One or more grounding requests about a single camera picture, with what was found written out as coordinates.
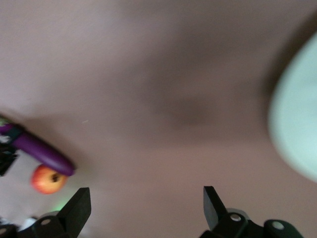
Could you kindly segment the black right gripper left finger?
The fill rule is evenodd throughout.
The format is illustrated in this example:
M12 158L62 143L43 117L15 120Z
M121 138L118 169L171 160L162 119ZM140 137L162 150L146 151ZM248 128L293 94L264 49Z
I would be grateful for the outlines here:
M83 187L56 215L44 216L19 231L16 225L1 225L2 238L76 238L91 214L90 189Z

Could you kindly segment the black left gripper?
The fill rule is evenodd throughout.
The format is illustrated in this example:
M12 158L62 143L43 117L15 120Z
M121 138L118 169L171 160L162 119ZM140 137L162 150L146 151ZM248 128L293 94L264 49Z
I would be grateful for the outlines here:
M13 143L23 133L24 128L16 125L6 132L8 140L6 143ZM14 161L17 159L17 149L10 144L0 144L0 176L3 177L8 172Z

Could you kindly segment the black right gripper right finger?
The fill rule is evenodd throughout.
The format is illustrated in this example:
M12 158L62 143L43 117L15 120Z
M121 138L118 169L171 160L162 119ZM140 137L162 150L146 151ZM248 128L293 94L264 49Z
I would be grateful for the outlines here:
M239 209L227 209L213 186L204 187L204 215L209 229L202 238L302 238L289 222L271 219L263 226Z

